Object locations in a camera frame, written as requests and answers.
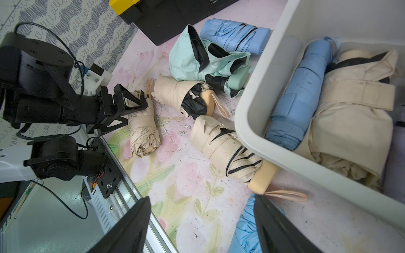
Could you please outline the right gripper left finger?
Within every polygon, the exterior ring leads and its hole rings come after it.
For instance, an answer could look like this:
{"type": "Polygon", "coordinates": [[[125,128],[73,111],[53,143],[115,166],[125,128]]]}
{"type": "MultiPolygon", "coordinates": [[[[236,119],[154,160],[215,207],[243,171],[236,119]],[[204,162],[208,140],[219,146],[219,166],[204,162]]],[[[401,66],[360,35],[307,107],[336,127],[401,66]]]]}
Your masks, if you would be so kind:
{"type": "Polygon", "coordinates": [[[136,204],[95,245],[90,253],[141,253],[143,252],[151,215],[149,197],[136,204]]]}

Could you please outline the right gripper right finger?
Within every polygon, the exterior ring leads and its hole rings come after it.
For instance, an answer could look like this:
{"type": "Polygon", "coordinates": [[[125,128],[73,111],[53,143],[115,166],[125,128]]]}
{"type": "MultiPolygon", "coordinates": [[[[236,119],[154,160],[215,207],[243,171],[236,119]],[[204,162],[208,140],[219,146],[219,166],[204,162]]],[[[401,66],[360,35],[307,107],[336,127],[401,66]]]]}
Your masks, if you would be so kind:
{"type": "Polygon", "coordinates": [[[254,217],[262,252],[320,252],[266,196],[255,196],[254,217]]]}

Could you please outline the large beige umbrella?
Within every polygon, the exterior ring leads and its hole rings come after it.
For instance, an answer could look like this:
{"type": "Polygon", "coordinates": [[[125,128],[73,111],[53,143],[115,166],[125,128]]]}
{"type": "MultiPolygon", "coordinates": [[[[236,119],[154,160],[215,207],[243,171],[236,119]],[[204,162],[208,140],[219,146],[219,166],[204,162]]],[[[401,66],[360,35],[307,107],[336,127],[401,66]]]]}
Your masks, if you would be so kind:
{"type": "Polygon", "coordinates": [[[317,110],[296,153],[371,189],[390,150],[399,52],[351,50],[327,67],[317,110]]]}

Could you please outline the lavender umbrella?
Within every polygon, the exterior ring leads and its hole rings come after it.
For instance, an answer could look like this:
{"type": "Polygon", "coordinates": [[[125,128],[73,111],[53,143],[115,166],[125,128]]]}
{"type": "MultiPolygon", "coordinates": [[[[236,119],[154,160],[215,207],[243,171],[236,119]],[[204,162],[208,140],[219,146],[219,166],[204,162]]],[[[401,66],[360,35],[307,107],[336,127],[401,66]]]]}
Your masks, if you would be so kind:
{"type": "Polygon", "coordinates": [[[405,106],[395,122],[383,178],[383,193],[405,203],[405,106]]]}

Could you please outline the light blue umbrella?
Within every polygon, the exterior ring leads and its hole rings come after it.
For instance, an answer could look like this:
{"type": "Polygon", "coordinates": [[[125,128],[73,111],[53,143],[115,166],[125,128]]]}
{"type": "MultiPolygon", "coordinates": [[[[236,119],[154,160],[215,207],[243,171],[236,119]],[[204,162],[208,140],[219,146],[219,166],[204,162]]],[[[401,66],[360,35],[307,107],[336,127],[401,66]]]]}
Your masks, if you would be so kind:
{"type": "Polygon", "coordinates": [[[324,75],[341,48],[325,36],[308,44],[272,115],[265,139],[294,151],[304,139],[319,104],[324,75]]]}

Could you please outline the white plastic storage box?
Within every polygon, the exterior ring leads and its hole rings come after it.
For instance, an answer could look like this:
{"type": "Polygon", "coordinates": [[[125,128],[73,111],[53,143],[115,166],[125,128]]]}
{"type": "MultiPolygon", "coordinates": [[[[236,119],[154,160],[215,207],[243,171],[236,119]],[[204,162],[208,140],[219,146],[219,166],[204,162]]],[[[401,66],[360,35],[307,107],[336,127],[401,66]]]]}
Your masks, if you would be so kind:
{"type": "Polygon", "coordinates": [[[237,106],[237,134],[264,159],[404,230],[404,204],[263,138],[300,53],[308,43],[326,35],[339,39],[344,49],[369,44],[404,50],[405,3],[288,1],[237,106]]]}

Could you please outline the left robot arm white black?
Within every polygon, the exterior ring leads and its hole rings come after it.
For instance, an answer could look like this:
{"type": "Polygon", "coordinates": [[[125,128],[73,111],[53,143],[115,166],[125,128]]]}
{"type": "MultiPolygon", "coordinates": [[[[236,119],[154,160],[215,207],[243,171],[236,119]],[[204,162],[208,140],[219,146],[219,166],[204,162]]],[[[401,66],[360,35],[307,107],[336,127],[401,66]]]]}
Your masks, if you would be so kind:
{"type": "MultiPolygon", "coordinates": [[[[85,125],[102,136],[127,125],[127,115],[147,108],[146,95],[135,96],[118,84],[114,94],[100,86],[94,96],[77,94],[69,83],[74,59],[47,42],[9,32],[1,43],[1,106],[3,118],[23,138],[34,123],[85,125]]],[[[71,180],[104,170],[109,156],[100,147],[80,146],[70,135],[28,138],[30,158],[1,175],[2,182],[71,180]]]]}

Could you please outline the sky blue long umbrella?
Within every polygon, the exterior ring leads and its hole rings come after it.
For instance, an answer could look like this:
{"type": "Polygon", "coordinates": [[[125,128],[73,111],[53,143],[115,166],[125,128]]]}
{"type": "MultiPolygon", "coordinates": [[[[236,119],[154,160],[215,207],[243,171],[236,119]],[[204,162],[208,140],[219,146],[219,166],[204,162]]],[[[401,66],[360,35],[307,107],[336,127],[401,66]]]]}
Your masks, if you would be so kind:
{"type": "Polygon", "coordinates": [[[254,216],[256,195],[252,194],[239,216],[228,253],[262,253],[254,216]]]}

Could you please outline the crumpled beige umbrella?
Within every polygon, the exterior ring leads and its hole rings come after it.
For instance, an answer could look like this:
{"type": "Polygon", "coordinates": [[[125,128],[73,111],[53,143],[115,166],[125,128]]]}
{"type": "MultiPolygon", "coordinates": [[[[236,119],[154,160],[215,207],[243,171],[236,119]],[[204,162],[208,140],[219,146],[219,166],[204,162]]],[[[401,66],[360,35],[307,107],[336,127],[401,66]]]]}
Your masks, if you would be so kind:
{"type": "Polygon", "coordinates": [[[160,134],[155,122],[154,104],[149,94],[145,97],[147,107],[128,115],[133,158],[147,156],[161,146],[160,134]]]}

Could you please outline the beige umbrella black inner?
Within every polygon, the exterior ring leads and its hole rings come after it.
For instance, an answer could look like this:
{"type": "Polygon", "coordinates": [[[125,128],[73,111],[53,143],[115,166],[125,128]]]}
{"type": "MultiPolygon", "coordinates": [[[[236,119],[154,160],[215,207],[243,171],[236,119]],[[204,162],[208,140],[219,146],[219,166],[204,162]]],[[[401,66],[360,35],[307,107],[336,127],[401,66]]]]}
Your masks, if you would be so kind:
{"type": "Polygon", "coordinates": [[[177,81],[172,77],[161,76],[155,82],[152,96],[156,101],[193,119],[202,115],[212,116],[215,109],[224,118],[230,114],[214,89],[201,81],[177,81]]]}

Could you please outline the mint green umbrella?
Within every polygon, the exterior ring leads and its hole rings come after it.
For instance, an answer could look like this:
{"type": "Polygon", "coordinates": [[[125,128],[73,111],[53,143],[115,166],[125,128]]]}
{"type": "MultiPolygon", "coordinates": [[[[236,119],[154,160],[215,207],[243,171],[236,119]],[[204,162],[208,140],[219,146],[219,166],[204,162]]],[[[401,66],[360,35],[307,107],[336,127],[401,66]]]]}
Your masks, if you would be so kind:
{"type": "Polygon", "coordinates": [[[233,98],[244,92],[250,56],[203,40],[187,25],[169,54],[170,73],[177,81],[201,81],[233,98]]]}

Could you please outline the beige umbrella black stripes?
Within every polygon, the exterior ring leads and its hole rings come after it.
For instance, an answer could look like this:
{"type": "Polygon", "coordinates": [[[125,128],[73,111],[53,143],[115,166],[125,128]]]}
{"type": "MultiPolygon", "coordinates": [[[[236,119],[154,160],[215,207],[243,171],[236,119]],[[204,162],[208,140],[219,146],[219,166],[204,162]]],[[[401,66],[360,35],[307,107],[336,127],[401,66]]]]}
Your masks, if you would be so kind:
{"type": "Polygon", "coordinates": [[[308,197],[301,192],[268,191],[279,167],[246,148],[234,129],[213,117],[199,116],[195,120],[190,141],[210,161],[219,176],[234,179],[257,195],[307,201],[308,197]]]}

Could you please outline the periwinkle blue folded umbrella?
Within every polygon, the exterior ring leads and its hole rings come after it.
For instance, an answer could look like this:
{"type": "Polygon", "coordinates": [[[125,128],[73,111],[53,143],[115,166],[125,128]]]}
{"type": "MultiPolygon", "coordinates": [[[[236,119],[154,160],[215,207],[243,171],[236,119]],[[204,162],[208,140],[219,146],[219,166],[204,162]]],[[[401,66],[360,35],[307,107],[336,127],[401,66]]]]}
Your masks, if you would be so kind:
{"type": "Polygon", "coordinates": [[[229,52],[248,52],[261,55],[272,31],[231,20],[212,19],[202,27],[200,37],[229,52]]]}

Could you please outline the yellow black toolbox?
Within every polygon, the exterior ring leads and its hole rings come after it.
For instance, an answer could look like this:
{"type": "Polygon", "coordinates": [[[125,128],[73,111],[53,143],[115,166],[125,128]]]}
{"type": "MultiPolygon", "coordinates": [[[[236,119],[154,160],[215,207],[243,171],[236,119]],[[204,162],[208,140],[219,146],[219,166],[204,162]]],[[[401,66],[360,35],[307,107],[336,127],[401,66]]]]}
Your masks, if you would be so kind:
{"type": "Polygon", "coordinates": [[[135,24],[155,45],[181,33],[186,25],[227,8],[237,0],[110,0],[109,5],[128,25],[135,24]]]}

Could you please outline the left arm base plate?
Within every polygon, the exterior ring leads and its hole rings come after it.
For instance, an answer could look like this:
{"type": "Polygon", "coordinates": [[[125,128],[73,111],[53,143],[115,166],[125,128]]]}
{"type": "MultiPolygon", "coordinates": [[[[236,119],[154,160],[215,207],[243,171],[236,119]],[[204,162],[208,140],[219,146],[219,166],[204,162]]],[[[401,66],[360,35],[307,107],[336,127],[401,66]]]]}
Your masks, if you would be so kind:
{"type": "Polygon", "coordinates": [[[96,192],[101,193],[104,199],[108,199],[118,188],[123,175],[101,138],[89,138],[86,144],[90,148],[90,151],[95,151],[105,158],[100,172],[95,176],[87,176],[86,183],[89,186],[90,192],[94,192],[98,188],[96,192]]]}

